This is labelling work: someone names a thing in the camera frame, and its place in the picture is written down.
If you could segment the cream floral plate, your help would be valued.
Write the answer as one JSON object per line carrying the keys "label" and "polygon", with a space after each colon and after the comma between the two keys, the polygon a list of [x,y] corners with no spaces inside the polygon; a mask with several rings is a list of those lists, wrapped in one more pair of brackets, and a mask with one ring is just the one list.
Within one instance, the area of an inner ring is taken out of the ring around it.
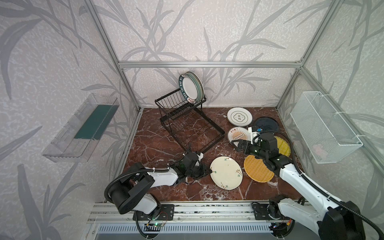
{"label": "cream floral plate", "polygon": [[221,156],[214,159],[210,165],[210,174],[214,183],[221,189],[234,190],[243,181],[243,172],[240,165],[230,157]]}

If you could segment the mint green flower plate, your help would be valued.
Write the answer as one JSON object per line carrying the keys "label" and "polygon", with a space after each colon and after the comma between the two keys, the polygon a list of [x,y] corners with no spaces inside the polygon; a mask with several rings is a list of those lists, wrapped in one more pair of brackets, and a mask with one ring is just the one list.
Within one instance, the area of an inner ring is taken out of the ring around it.
{"label": "mint green flower plate", "polygon": [[195,86],[196,86],[196,89],[197,89],[197,92],[198,92],[198,98],[196,99],[196,102],[201,102],[201,97],[202,97],[202,90],[201,90],[201,86],[199,85],[198,81],[188,72],[186,72],[186,75],[189,76],[192,81],[194,82]]}

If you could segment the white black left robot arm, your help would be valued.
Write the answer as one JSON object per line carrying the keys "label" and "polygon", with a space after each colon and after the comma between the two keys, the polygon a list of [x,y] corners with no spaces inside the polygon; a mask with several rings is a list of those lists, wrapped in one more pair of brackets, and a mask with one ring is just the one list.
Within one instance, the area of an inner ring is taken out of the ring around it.
{"label": "white black left robot arm", "polygon": [[164,169],[135,163],[106,186],[104,198],[114,204],[121,215],[133,211],[139,233],[146,240],[153,240],[159,232],[150,233],[151,221],[172,220],[174,205],[162,205],[149,193],[150,189],[190,184],[210,175],[213,171],[202,163],[203,157],[203,153],[187,151],[182,159]]}

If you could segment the black wire dish rack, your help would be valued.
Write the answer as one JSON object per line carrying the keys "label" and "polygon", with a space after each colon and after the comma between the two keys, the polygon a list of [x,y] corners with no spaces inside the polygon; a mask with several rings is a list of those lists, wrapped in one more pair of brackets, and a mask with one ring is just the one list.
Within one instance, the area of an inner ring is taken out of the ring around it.
{"label": "black wire dish rack", "polygon": [[225,136],[225,131],[204,113],[203,103],[206,101],[204,97],[192,104],[180,89],[155,100],[163,128],[185,151],[204,154]]}

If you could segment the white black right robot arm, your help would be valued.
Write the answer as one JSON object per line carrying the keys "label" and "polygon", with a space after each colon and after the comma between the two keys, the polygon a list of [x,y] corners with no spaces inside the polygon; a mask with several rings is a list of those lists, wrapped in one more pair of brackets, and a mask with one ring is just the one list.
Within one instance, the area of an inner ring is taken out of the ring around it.
{"label": "white black right robot arm", "polygon": [[233,140],[231,144],[237,152],[263,160],[270,171],[295,188],[313,206],[309,209],[289,198],[278,201],[281,215],[299,222],[320,239],[364,240],[363,223],[371,226],[380,240],[384,238],[383,231],[361,215],[357,205],[330,194],[303,173],[295,160],[280,154],[274,131],[256,133],[256,141]]}

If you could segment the white plate green emblem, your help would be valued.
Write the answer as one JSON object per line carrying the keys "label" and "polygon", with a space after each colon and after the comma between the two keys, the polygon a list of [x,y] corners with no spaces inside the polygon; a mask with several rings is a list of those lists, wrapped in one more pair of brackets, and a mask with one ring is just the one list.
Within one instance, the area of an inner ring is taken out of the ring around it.
{"label": "white plate green emblem", "polygon": [[248,110],[236,107],[228,111],[227,119],[234,126],[246,127],[252,122],[253,117]]}

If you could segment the white plate dark lettered rim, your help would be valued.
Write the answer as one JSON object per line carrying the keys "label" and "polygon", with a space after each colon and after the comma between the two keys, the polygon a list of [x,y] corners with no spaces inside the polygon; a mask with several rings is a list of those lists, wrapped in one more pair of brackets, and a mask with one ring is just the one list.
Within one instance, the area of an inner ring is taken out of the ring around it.
{"label": "white plate dark lettered rim", "polygon": [[181,74],[179,77],[179,86],[183,97],[191,104],[196,104],[198,92],[192,79],[186,74]]}

